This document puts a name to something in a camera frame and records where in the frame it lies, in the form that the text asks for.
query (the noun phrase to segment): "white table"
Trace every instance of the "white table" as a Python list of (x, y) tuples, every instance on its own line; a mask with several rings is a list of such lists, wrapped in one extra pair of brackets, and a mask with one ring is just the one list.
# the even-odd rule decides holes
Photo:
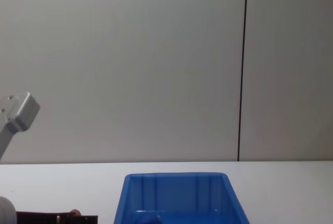
[(251, 224), (333, 223), (333, 161), (0, 165), (0, 195), (19, 211), (113, 223), (127, 174), (190, 171), (226, 173)]

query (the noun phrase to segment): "plastic container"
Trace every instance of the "plastic container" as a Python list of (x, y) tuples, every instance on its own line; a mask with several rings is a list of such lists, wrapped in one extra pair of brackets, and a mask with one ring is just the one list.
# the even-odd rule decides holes
[(128, 175), (114, 224), (248, 224), (223, 173)]

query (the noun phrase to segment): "metal bracket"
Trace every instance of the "metal bracket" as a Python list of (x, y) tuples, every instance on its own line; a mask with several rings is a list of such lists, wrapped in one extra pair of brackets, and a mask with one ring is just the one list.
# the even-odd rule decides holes
[(29, 92), (0, 99), (0, 159), (13, 135), (29, 129), (39, 110)]

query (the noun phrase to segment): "black vertical line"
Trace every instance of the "black vertical line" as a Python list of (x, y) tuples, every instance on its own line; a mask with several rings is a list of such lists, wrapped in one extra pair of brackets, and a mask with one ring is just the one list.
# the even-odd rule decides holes
[(240, 124), (241, 124), (241, 103), (243, 96), (243, 69), (244, 69), (244, 48), (245, 48), (245, 28), (246, 28), (246, 9), (248, 0), (245, 0), (244, 4), (244, 22), (243, 22), (243, 46), (241, 51), (241, 72), (240, 72), (240, 97), (239, 97), (239, 122), (238, 122), (238, 150), (237, 150), (237, 161), (239, 161), (240, 152)]

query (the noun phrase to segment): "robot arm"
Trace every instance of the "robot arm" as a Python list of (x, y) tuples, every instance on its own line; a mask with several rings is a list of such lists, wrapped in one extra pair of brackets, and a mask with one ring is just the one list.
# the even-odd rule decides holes
[(29, 129), (39, 110), (29, 92), (0, 99), (0, 160), (13, 135)]

